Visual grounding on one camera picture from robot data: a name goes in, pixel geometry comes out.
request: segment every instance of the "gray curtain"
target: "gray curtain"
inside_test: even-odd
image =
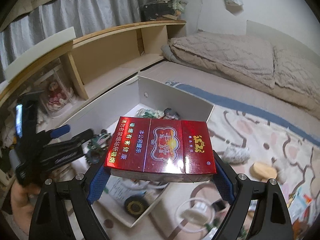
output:
[[[27,49],[71,26],[76,36],[140,22],[148,0],[54,0],[12,22],[0,33],[2,70]]]

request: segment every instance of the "bare skin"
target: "bare skin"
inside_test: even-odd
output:
[[[35,184],[21,186],[17,180],[11,188],[11,207],[13,219],[20,229],[29,235],[34,206],[30,203],[28,194],[38,195],[41,188]]]

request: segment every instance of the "white cardboard box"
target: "white cardboard box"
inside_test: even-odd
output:
[[[61,140],[70,139],[88,128],[93,129],[96,134],[99,134],[102,129],[113,133],[120,116],[134,116],[140,108],[164,110],[168,107],[179,113],[183,120],[204,122],[209,119],[213,110],[213,104],[206,100],[158,81],[135,76],[101,95],[68,119],[65,124],[71,126],[71,131]],[[74,161],[72,166],[76,173],[85,173],[89,168],[84,157]],[[119,208],[117,202],[105,192],[98,200],[99,203],[94,203],[92,207],[94,210],[95,206],[101,209],[102,205],[130,228],[151,212],[169,188],[170,185],[159,194],[138,219],[128,215],[123,208]],[[103,223],[104,219],[100,210],[96,211],[96,216],[100,223]]]

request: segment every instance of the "white wall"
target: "white wall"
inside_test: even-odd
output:
[[[245,34],[246,21],[268,25],[301,41],[320,55],[320,23],[304,0],[243,0],[243,9],[230,12],[224,0],[187,0],[187,33]]]

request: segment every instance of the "cigarette pack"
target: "cigarette pack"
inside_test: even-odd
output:
[[[206,122],[120,117],[104,167],[129,179],[201,182],[216,173]]]

